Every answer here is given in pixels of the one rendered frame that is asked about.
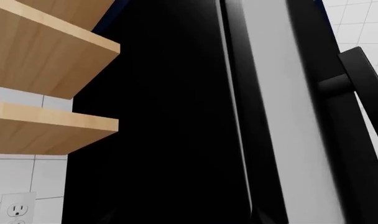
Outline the light wooden wall shelf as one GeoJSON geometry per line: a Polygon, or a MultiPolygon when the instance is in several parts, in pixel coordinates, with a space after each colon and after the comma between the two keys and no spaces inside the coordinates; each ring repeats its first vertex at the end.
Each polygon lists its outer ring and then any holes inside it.
{"type": "Polygon", "coordinates": [[[0,87],[73,98],[120,45],[16,0],[0,0],[0,87]]]}
{"type": "Polygon", "coordinates": [[[55,16],[65,22],[91,31],[114,0],[16,0],[55,16]]]}
{"type": "Polygon", "coordinates": [[[69,154],[118,128],[118,119],[0,101],[0,154],[69,154]]]}

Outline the black refrigerator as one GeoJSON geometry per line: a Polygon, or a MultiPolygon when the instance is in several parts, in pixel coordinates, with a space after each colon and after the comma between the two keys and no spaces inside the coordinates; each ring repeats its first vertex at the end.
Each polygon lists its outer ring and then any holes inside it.
{"type": "Polygon", "coordinates": [[[378,156],[324,0],[115,0],[121,53],[73,100],[61,224],[378,224],[378,156]]]}

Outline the white wall power outlet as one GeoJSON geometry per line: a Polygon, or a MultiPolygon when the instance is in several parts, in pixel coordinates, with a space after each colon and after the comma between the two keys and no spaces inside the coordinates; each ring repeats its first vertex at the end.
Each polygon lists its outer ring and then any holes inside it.
{"type": "Polygon", "coordinates": [[[2,195],[0,224],[33,224],[35,200],[35,192],[2,195]]]}

